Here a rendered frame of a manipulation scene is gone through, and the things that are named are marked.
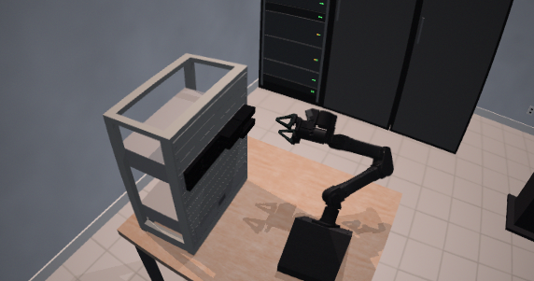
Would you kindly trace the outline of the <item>grey open-frame rack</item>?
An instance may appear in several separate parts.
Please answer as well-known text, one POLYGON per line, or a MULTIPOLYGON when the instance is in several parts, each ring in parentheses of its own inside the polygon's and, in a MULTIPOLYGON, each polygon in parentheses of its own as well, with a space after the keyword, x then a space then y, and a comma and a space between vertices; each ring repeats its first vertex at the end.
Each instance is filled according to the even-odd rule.
POLYGON ((186 53, 103 114, 142 230, 196 254, 247 180, 255 113, 247 105, 247 65, 186 53), (196 91, 194 63, 231 71, 204 93, 196 91), (121 116, 182 67, 186 88, 145 124, 121 116), (133 133, 122 141, 118 125, 133 133), (142 202, 130 166, 160 180, 142 202))

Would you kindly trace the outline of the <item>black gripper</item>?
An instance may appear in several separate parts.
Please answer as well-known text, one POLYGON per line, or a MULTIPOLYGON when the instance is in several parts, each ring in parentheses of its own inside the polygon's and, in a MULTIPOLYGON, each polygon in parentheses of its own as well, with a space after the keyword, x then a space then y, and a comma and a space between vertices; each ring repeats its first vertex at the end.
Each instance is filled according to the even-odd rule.
POLYGON ((312 141, 312 135, 311 133, 314 131, 301 128, 302 124, 302 118, 298 117, 298 114, 290 114, 284 117, 278 117, 275 119, 278 123, 286 127, 288 130, 279 130, 278 133, 281 134, 285 139, 287 139, 291 145, 299 144, 301 139, 312 141), (286 124, 285 122, 281 121, 281 119, 290 119, 290 122, 286 124), (295 122, 295 129, 291 129, 292 125, 294 126, 295 122), (293 133, 291 138, 288 138, 283 133, 293 133), (299 139, 299 140, 298 140, 299 139))

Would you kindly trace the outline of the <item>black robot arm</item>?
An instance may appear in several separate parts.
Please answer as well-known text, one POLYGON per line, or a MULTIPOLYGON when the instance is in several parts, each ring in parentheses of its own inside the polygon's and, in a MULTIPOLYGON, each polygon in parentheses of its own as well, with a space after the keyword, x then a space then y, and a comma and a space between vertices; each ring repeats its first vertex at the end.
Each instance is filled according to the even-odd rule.
POLYGON ((322 217, 315 221, 312 219, 312 222, 327 228, 340 228, 340 225, 338 227, 336 226, 335 221, 339 211, 342 209, 341 202, 345 201, 345 198, 350 194, 360 190, 373 181, 392 175, 394 166, 391 149, 390 147, 368 144, 343 134, 334 134, 337 115, 329 111, 320 110, 319 112, 318 109, 311 108, 305 110, 305 116, 307 120, 302 120, 301 128, 313 131, 314 126, 317 125, 317 128, 311 133, 312 142, 323 145, 327 144, 330 148, 346 149, 344 151, 362 156, 374 157, 371 167, 367 170, 344 183, 327 188, 322 193, 322 199, 327 206, 324 208, 322 217), (382 153, 385 153, 385 156, 382 156, 382 153), (320 221, 322 223, 319 223, 320 221))

